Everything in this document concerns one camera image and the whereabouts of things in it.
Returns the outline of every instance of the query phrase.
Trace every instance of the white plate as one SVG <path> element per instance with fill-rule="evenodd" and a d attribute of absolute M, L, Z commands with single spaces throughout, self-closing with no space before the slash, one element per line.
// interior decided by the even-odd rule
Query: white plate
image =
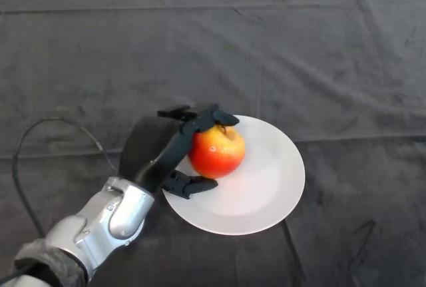
<path fill-rule="evenodd" d="M 253 117 L 238 116 L 236 130 L 246 142 L 246 156 L 219 186 L 189 200 L 164 191 L 168 203 L 187 222 L 225 235 L 244 235 L 283 220 L 299 202 L 305 168 L 294 143 L 279 129 Z M 178 170 L 197 175 L 187 159 Z"/>

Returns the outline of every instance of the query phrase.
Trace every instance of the robotic arm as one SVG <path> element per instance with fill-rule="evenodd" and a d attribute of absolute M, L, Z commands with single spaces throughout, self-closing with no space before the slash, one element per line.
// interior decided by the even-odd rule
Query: robotic arm
<path fill-rule="evenodd" d="M 25 245 L 14 266 L 29 269 L 6 286 L 86 286 L 115 249 L 140 234 L 159 188 L 189 199 L 218 185 L 175 168 L 189 152 L 194 133 L 238 122 L 217 105 L 173 107 L 142 118 L 123 148 L 118 176 L 110 177 L 80 212 L 62 219 L 46 239 Z"/>

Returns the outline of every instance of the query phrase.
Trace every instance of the black cable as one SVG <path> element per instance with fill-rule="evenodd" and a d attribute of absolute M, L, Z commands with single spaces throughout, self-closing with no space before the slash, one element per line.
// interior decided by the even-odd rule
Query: black cable
<path fill-rule="evenodd" d="M 13 153 L 13 157 L 12 157 L 12 179 L 13 179 L 13 183 L 15 184 L 15 188 L 18 192 L 19 198 L 21 199 L 25 210 L 27 211 L 29 218 L 31 219 L 31 221 L 33 222 L 35 228 L 37 229 L 37 233 L 39 235 L 40 238 L 44 238 L 45 237 L 45 232 L 43 230 L 43 227 L 41 226 L 41 223 L 39 221 L 39 219 L 37 218 L 37 216 L 34 213 L 33 208 L 31 207 L 27 195 L 25 195 L 24 190 L 22 188 L 21 185 L 21 181 L 19 180 L 19 175 L 18 175 L 18 155 L 19 152 L 21 151 L 21 147 L 22 147 L 22 143 L 25 140 L 25 137 L 38 125 L 40 125 L 41 123 L 44 122 L 51 122 L 51 121 L 59 121 L 59 122 L 63 122 L 63 123 L 67 123 L 69 125 L 72 125 L 78 129 L 80 129 L 81 131 L 83 131 L 87 136 L 89 136 L 89 138 L 94 142 L 94 144 L 97 146 L 97 148 L 99 149 L 99 151 L 103 154 L 103 156 L 105 157 L 106 161 L 108 162 L 109 166 L 114 170 L 117 171 L 117 168 L 115 167 L 115 165 L 111 162 L 111 159 L 109 158 L 107 152 L 105 151 L 105 149 L 102 147 L 101 143 L 98 141 L 98 139 L 91 133 L 89 132 L 85 127 L 81 126 L 79 123 L 72 121 L 71 119 L 66 119 L 64 117 L 49 117 L 46 119 L 40 119 L 37 122 L 33 123 L 29 128 L 27 128 L 27 130 L 21 135 L 21 138 L 18 140 L 18 143 L 16 145 L 15 148 L 15 152 Z M 24 275 L 25 273 L 27 273 L 28 271 L 30 271 L 35 264 L 29 264 L 25 267 L 23 267 L 22 269 L 14 272 L 13 274 L 4 277 L 4 278 L 0 278 L 0 285 L 5 284 L 6 282 L 17 278 L 21 275 Z"/>
<path fill-rule="evenodd" d="M 16 272 L 14 272 L 11 275 L 8 275 L 6 277 L 0 278 L 0 286 L 2 286 L 3 284 L 6 284 L 8 281 L 18 278 L 22 275 L 25 275 L 26 273 L 28 273 L 31 269 L 34 268 L 34 266 L 36 266 L 35 263 L 33 264 L 28 264 L 24 267 L 22 267 L 20 270 L 17 270 Z"/>

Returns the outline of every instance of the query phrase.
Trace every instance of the gray fabric cuff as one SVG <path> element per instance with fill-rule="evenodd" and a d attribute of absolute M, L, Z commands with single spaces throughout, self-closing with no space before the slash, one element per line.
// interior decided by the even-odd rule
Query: gray fabric cuff
<path fill-rule="evenodd" d="M 15 257 L 14 267 L 19 269 L 30 261 L 46 265 L 62 287 L 86 286 L 85 272 L 79 264 L 62 250 L 46 244 L 45 239 L 37 239 L 30 244 L 25 244 Z M 45 280 L 43 275 L 38 276 L 37 273 L 31 276 Z"/>

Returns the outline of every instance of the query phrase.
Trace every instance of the apple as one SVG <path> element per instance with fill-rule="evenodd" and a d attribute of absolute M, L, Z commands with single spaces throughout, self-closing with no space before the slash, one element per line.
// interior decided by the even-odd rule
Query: apple
<path fill-rule="evenodd" d="M 244 139 L 234 127 L 215 125 L 206 132 L 194 134 L 188 158 L 201 176 L 220 178 L 240 165 L 245 151 Z"/>

